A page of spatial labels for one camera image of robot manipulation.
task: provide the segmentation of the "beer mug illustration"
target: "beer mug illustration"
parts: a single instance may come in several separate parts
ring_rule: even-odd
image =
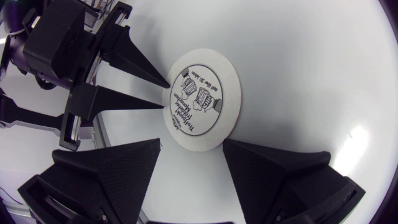
[[[182,77],[184,77],[183,82],[182,82],[182,99],[183,100],[187,100],[188,97],[197,91],[197,85],[195,84],[195,82],[189,77],[189,70],[185,69],[184,71],[182,71]]]
[[[193,107],[194,110],[197,110],[197,111],[201,111],[202,109],[204,109],[205,113],[206,113],[206,111],[208,111],[208,110],[213,108],[215,111],[220,113],[222,104],[223,104],[223,100],[214,99],[210,95],[209,91],[207,91],[204,88],[200,87],[198,95],[197,95],[197,98],[193,102],[192,107]]]
[[[193,109],[197,111],[201,111],[202,109],[205,109],[207,111],[207,107],[211,104],[213,101],[213,97],[210,96],[209,91],[205,90],[204,88],[200,87],[199,92],[197,95],[197,98],[193,102]]]

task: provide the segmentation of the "black bracket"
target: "black bracket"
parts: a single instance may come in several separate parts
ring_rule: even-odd
[[[15,124],[53,131],[60,135],[63,114],[57,117],[18,107],[14,100],[0,89],[0,123],[10,128]]]

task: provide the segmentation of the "circular border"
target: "circular border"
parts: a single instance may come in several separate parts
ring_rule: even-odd
[[[196,49],[180,57],[170,69],[166,80],[173,83],[180,72],[193,65],[202,65],[212,70],[223,89],[223,109],[215,125],[200,136],[190,136],[172,124],[169,96],[171,88],[164,89],[162,103],[167,129],[173,138],[185,149],[196,152],[209,151],[220,145],[229,136],[238,120],[241,110],[241,85],[232,63],[220,53],[210,49]]]
[[[213,71],[213,69],[211,69],[211,68],[209,68],[209,67],[207,67],[207,66],[205,66],[205,65],[190,65],[190,66],[188,66],[187,68],[190,68],[190,67],[192,67],[192,66],[202,66],[202,67],[205,67],[205,68],[209,69],[211,72],[213,72],[213,75],[217,78],[218,83],[219,83],[220,86],[221,86],[221,97],[224,99],[223,86],[221,85],[221,81],[220,81],[220,79],[218,78],[217,73],[216,73],[215,71]],[[172,90],[173,90],[175,81],[177,81],[177,78],[178,78],[179,75],[177,75],[177,76],[175,77],[174,83],[173,83],[173,85],[170,87],[170,96],[169,96],[170,98],[172,97]],[[210,131],[210,130],[214,127],[214,125],[216,125],[216,123],[218,122],[218,119],[220,118],[220,116],[221,116],[221,114],[218,115],[218,117],[217,117],[216,121],[213,123],[213,125],[211,125],[211,127],[210,127],[207,131],[205,131],[204,133],[201,133],[201,134],[188,134],[188,133],[186,133],[185,131],[182,131],[182,130],[181,130],[181,131],[182,131],[183,133],[189,135],[189,136],[202,136],[202,135],[206,134],[208,131]]]

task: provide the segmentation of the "beer coaster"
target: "beer coaster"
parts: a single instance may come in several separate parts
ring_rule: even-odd
[[[231,62],[214,50],[193,50],[177,60],[167,81],[163,116],[173,138],[191,151],[220,145],[241,108],[241,85]]]

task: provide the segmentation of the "textured black surface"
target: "textured black surface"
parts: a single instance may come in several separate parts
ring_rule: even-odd
[[[246,223],[262,223],[289,176],[327,166],[330,154],[296,153],[226,139],[224,154]]]
[[[57,150],[53,159],[98,179],[121,223],[136,223],[159,152],[160,140],[152,139],[95,151]]]
[[[107,161],[99,179],[122,223],[136,223],[159,154],[159,140]]]

